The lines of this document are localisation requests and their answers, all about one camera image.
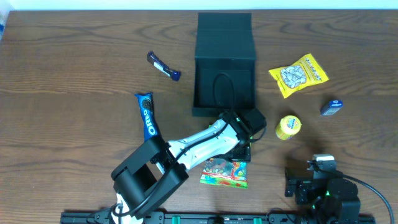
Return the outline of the colourful Haribo gummy bag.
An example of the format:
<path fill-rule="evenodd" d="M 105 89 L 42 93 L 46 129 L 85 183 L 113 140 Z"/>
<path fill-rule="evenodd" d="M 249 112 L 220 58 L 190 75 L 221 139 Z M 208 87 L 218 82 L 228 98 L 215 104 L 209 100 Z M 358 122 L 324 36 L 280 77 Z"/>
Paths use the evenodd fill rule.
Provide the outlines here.
<path fill-rule="evenodd" d="M 200 182 L 208 185 L 247 189 L 247 163 L 229 162 L 221 158 L 208 159 L 205 161 Z"/>

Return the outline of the blue Oreo cookie pack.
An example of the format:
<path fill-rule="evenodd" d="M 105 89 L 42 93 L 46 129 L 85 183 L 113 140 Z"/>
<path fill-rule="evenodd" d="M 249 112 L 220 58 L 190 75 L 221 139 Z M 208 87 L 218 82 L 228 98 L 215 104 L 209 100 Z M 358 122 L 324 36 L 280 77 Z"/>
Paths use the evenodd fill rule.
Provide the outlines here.
<path fill-rule="evenodd" d="M 160 136 L 160 129 L 155 120 L 152 92 L 136 93 L 135 97 L 137 98 L 143 121 L 144 140 L 147 141 L 155 136 Z"/>

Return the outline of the dark blue chocolate bar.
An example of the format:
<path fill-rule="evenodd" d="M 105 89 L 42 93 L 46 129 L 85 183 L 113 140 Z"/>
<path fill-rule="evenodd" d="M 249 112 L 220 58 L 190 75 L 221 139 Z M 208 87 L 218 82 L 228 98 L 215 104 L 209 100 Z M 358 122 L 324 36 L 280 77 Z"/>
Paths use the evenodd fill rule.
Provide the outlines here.
<path fill-rule="evenodd" d="M 168 65 L 166 65 L 163 61 L 161 61 L 158 56 L 153 51 L 149 51 L 147 53 L 147 61 L 151 63 L 155 68 L 160 70 L 162 73 L 166 74 L 173 81 L 179 81 L 181 77 L 181 72 L 177 70 L 171 69 Z"/>

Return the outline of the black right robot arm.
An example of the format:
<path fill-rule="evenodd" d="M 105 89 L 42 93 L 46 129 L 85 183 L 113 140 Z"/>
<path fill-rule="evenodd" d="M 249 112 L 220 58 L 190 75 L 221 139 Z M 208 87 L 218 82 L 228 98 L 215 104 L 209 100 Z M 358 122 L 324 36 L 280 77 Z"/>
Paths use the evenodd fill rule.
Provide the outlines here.
<path fill-rule="evenodd" d="M 285 169 L 285 196 L 308 206 L 295 223 L 359 223 L 358 187 L 337 171 L 335 158 L 315 154 L 307 164 L 311 176 Z"/>

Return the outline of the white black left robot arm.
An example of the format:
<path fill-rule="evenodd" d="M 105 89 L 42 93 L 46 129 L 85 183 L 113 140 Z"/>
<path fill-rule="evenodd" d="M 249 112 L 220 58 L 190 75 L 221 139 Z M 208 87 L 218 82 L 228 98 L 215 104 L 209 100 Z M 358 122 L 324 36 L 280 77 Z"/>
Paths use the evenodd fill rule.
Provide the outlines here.
<path fill-rule="evenodd" d="M 189 177 L 188 171 L 205 160 L 226 154 L 252 141 L 254 130 L 239 118 L 217 120 L 193 136 L 165 142 L 148 139 L 111 173 L 118 201 L 111 209 L 116 223 L 141 223 Z"/>

